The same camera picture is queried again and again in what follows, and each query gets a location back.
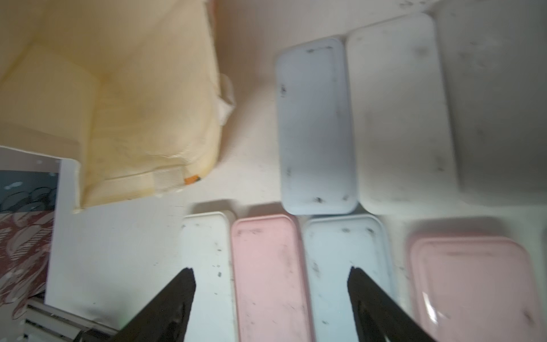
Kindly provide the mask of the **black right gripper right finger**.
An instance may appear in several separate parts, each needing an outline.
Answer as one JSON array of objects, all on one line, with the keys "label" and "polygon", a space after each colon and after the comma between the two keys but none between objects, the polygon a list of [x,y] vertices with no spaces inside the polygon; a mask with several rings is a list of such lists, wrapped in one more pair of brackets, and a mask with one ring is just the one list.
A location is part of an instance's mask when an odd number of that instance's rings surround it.
[{"label": "black right gripper right finger", "polygon": [[359,341],[434,342],[362,269],[350,269],[347,288]]}]

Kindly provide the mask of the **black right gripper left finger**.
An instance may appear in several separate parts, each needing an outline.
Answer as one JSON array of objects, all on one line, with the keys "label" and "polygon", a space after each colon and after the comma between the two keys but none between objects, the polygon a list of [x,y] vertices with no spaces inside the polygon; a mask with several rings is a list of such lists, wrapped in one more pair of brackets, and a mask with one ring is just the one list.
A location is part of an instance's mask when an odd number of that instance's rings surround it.
[{"label": "black right gripper left finger", "polygon": [[196,292],[193,269],[184,268],[111,341],[183,341]]}]

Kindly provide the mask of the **white pencil case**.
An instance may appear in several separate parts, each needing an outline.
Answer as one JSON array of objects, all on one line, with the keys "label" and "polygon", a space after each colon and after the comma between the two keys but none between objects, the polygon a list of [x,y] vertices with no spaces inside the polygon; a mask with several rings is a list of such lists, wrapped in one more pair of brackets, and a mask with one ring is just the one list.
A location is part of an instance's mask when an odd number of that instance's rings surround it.
[{"label": "white pencil case", "polygon": [[189,215],[182,221],[181,258],[195,275],[196,291],[186,341],[238,341],[230,211]]},{"label": "white pencil case", "polygon": [[457,168],[432,18],[359,28],[346,51],[361,205],[377,215],[454,205]]}]

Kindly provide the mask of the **pink pencil case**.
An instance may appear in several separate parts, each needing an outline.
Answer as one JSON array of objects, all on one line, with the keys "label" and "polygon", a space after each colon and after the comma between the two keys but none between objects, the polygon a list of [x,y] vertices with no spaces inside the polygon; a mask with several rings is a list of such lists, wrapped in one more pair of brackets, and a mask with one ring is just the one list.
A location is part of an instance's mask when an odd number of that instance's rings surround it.
[{"label": "pink pencil case", "polygon": [[231,242],[239,339],[312,341],[302,243],[294,219],[239,219]]}]

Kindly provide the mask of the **light blue pencil case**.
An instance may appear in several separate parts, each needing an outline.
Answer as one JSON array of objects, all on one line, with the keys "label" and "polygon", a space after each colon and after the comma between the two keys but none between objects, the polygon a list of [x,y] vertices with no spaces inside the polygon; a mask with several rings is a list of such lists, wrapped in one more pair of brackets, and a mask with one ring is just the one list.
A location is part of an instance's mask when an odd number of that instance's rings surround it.
[{"label": "light blue pencil case", "polygon": [[276,61],[281,203],[292,215],[343,215],[358,203],[346,50],[336,36]]}]

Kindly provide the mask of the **cream canvas tote bag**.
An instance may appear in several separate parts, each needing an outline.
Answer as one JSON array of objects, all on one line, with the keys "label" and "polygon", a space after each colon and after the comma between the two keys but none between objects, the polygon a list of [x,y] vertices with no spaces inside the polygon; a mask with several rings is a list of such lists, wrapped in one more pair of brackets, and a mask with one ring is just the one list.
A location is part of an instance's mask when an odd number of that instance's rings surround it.
[{"label": "cream canvas tote bag", "polygon": [[235,106],[213,1],[3,1],[1,146],[77,162],[78,209],[179,191]]}]

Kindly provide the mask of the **cream pencil case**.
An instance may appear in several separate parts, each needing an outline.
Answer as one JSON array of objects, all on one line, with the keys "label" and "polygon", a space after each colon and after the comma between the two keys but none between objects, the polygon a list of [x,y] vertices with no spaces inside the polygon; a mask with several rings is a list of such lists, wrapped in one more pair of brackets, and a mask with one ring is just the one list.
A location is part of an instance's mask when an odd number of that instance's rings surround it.
[{"label": "cream pencil case", "polygon": [[463,197],[545,203],[545,1],[441,1],[434,19]]}]

